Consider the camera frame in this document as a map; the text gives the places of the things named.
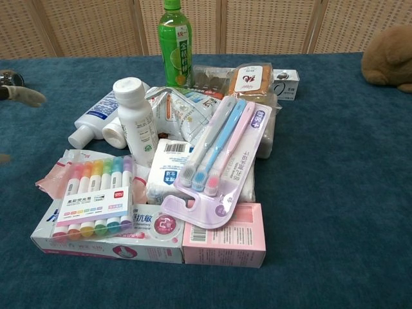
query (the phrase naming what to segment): white label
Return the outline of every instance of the white label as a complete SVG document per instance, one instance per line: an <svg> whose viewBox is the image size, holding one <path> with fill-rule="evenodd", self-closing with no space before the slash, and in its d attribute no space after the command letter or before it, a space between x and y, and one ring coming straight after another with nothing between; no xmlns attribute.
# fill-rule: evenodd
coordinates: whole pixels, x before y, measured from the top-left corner
<svg viewBox="0 0 412 309"><path fill-rule="evenodd" d="M191 228L191 243L206 243L207 242L207 230L192 225Z"/></svg>
<svg viewBox="0 0 412 309"><path fill-rule="evenodd" d="M189 40L189 31L187 30L187 26L177 26L176 28L176 38L177 41L186 41Z"/></svg>
<svg viewBox="0 0 412 309"><path fill-rule="evenodd" d="M262 74L262 66L245 66L244 68L240 68L234 91L244 92L260 89Z"/></svg>

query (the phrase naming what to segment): blue carpet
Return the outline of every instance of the blue carpet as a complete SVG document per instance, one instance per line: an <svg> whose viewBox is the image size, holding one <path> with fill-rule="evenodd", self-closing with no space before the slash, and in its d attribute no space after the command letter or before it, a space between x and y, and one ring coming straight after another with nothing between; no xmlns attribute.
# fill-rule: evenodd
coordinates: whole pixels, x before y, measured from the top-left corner
<svg viewBox="0 0 412 309"><path fill-rule="evenodd" d="M272 156L257 160L267 256L262 268L42 253L30 234L51 200L34 183L73 122L117 79L165 83L161 57L0 61L44 93L39 109L0 102L1 308L412 308L412 96L372 86L359 53L195 55L195 64L295 68ZM93 141L87 149L127 150Z"/></svg>

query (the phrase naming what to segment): snack package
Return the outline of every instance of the snack package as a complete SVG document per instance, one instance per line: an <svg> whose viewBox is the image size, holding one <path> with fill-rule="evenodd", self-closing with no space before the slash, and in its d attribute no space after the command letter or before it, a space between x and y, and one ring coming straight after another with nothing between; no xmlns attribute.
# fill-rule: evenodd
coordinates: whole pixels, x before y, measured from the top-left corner
<svg viewBox="0 0 412 309"><path fill-rule="evenodd" d="M196 144L220 103L203 93L170 87L152 87L145 98L152 105L158 133L191 144Z"/></svg>
<svg viewBox="0 0 412 309"><path fill-rule="evenodd" d="M274 99L271 63L248 63L238 66L229 84L229 95L270 105Z"/></svg>

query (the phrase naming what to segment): small white box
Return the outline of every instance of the small white box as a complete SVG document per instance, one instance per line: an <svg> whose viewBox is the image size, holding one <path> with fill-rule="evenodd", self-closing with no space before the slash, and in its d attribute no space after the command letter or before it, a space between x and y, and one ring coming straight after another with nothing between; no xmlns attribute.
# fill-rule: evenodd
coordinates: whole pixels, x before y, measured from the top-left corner
<svg viewBox="0 0 412 309"><path fill-rule="evenodd" d="M295 100L299 75L296 70L273 70L274 91L278 100Z"/></svg>

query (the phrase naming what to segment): barcode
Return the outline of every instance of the barcode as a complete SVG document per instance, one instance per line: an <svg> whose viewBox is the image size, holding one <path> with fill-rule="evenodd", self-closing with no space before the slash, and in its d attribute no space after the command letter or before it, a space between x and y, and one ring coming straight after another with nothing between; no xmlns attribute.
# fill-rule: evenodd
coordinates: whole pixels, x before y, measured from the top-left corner
<svg viewBox="0 0 412 309"><path fill-rule="evenodd" d="M186 144L166 144L165 152L184 153Z"/></svg>
<svg viewBox="0 0 412 309"><path fill-rule="evenodd" d="M192 225L191 230L191 242L192 243L205 243L207 238L207 230L202 229L201 227L197 227Z"/></svg>

